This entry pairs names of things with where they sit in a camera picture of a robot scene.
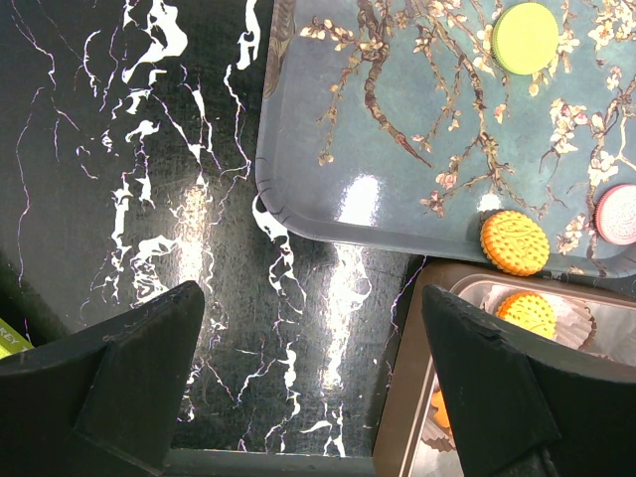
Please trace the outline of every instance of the brown tray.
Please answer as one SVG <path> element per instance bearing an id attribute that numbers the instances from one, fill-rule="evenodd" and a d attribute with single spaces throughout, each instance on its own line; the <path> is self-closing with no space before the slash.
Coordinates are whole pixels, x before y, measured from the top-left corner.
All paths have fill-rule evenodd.
<path id="1" fill-rule="evenodd" d="M 631 331 L 631 314 L 636 317 L 636 301 L 605 290 L 544 278 L 517 278 L 458 263 L 439 262 L 427 266 L 415 283 L 374 448 L 374 465 L 381 477 L 462 475 L 455 451 L 441 452 L 431 458 L 427 454 L 436 451 L 427 447 L 420 439 L 435 379 L 421 316 L 421 289 L 427 284 L 439 285 L 477 306 L 483 290 L 492 285 L 518 287 L 524 291 L 584 301 L 592 309 L 597 321 L 600 319 L 598 331 L 603 333 L 600 337 L 597 334 L 596 339 L 604 340 L 605 343 L 611 341 L 612 336 L 625 335 L 625 324 L 630 326 Z M 633 321 L 633 327 L 636 328 L 636 320 Z M 590 348 L 588 351 L 603 354 L 601 348 Z M 636 365 L 636 348 L 634 353 L 618 349 L 617 354 L 616 361 Z"/>

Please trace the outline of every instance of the marble countertop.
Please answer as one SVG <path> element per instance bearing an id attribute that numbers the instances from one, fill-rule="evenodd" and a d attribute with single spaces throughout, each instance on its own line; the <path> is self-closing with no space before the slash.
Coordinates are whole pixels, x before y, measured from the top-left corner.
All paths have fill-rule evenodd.
<path id="1" fill-rule="evenodd" d="M 197 280 L 173 446 L 367 457 L 424 260 L 292 236 L 259 202 L 272 4 L 0 4 L 0 284 L 37 344 Z"/>

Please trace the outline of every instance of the almond blossom print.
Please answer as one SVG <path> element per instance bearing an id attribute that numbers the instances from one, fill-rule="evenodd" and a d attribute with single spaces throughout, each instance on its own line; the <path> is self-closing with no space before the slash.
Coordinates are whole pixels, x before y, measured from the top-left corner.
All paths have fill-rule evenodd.
<path id="1" fill-rule="evenodd" d="M 587 34 L 596 44 L 595 52 L 607 47 L 612 41 L 633 40 L 636 30 L 636 7 L 633 0 L 605 0 L 603 6 L 604 10 L 598 9 L 594 20 L 596 27 Z"/>
<path id="2" fill-rule="evenodd" d="M 378 148 L 370 160 L 412 168 L 412 177 L 430 191 L 417 196 L 426 213 L 435 212 L 426 221 L 461 215 L 452 210 L 454 196 L 476 203 L 496 198 L 502 207 L 544 221 L 558 252 L 597 264 L 599 238 L 590 236 L 587 250 L 581 250 L 597 189 L 615 182 L 619 168 L 636 173 L 627 147 L 628 122 L 636 117 L 636 79 L 630 82 L 627 75 L 633 70 L 632 44 L 615 50 L 636 38 L 634 1 L 548 5 L 559 26 L 556 51 L 529 77 L 509 75 L 493 56 L 493 27 L 510 2 L 351 0 L 354 11 L 347 10 L 346 17 L 326 18 L 321 8 L 322 16 L 312 18 L 309 11 L 297 41 L 332 56 L 329 72 L 317 72 L 320 79 L 324 73 L 321 97 L 331 97 L 317 117 L 318 134 L 325 135 L 317 149 L 319 163 L 340 170 L 330 164 L 348 157 L 336 148 L 351 141 L 352 132 L 374 131 L 364 145 Z M 611 53 L 614 63 L 601 52 Z M 589 88 L 568 89 L 569 83 Z M 341 122 L 354 117 L 356 124 Z M 520 130 L 532 140 L 521 140 Z M 526 177 L 529 164 L 539 168 L 533 181 Z M 529 203 L 526 197 L 541 199 Z M 564 230 L 561 222 L 555 229 L 553 216 L 562 214 L 574 219 Z"/>
<path id="3" fill-rule="evenodd" d="M 616 158 L 606 151 L 600 151 L 599 158 L 593 158 L 587 174 L 592 187 L 598 187 L 601 182 L 608 182 L 612 176 L 618 174 L 618 166 L 614 165 Z"/>
<path id="4" fill-rule="evenodd" d="M 495 110 L 493 111 L 493 116 L 497 119 L 498 123 L 502 123 L 504 121 L 504 112 L 508 109 L 508 105 L 506 103 L 499 104 Z"/>
<path id="5" fill-rule="evenodd" d="M 574 138 L 574 130 L 578 126 L 585 125 L 589 122 L 587 116 L 587 107 L 579 104 L 567 104 L 562 98 L 556 99 L 550 108 L 550 118 L 555 126 L 550 142 L 553 144 L 551 149 L 542 156 L 539 170 L 544 166 L 544 160 L 550 154 L 556 156 L 556 163 L 560 156 L 568 152 L 577 151 L 578 148 L 570 141 Z"/>
<path id="6" fill-rule="evenodd" d="M 444 217 L 443 199 L 439 196 L 439 191 L 432 191 L 430 198 L 419 201 L 423 206 L 427 206 L 430 211 L 437 212 L 437 216 Z"/>
<path id="7" fill-rule="evenodd" d="M 576 266 L 576 265 L 570 265 L 567 268 L 567 272 L 568 274 L 571 275 L 587 275 L 587 272 L 583 269 L 581 269 L 580 267 Z"/>
<path id="8" fill-rule="evenodd" d="M 610 76 L 607 78 L 607 89 L 614 91 L 614 89 L 620 84 L 620 79 L 623 78 L 623 72 L 620 67 L 612 67 L 609 71 Z"/>
<path id="9" fill-rule="evenodd" d="M 566 255 L 577 248 L 583 231 L 588 227 L 585 221 L 585 214 L 576 216 L 567 226 L 562 235 L 556 236 L 556 248 L 561 255 Z"/>
<path id="10" fill-rule="evenodd" d="M 587 36 L 596 42 L 595 51 L 599 51 L 601 48 L 609 45 L 609 42 L 614 38 L 614 27 L 611 20 L 605 20 L 598 25 L 594 30 L 591 30 Z"/>
<path id="11" fill-rule="evenodd" d="M 437 174 L 437 177 L 435 177 L 435 182 L 444 189 L 451 189 L 457 182 L 457 173 L 442 172 L 440 174 Z"/>

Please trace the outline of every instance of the blue tray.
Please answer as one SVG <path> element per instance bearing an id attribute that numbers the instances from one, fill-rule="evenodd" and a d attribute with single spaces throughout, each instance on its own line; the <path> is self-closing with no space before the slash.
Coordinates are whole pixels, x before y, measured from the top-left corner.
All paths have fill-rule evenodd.
<path id="1" fill-rule="evenodd" d="M 550 2 L 558 54 L 507 75 L 495 0 L 277 0 L 256 178 L 293 232 L 486 261 L 491 211 L 528 214 L 547 269 L 636 273 L 636 247 L 596 232 L 604 192 L 636 183 L 634 14 L 623 3 Z"/>

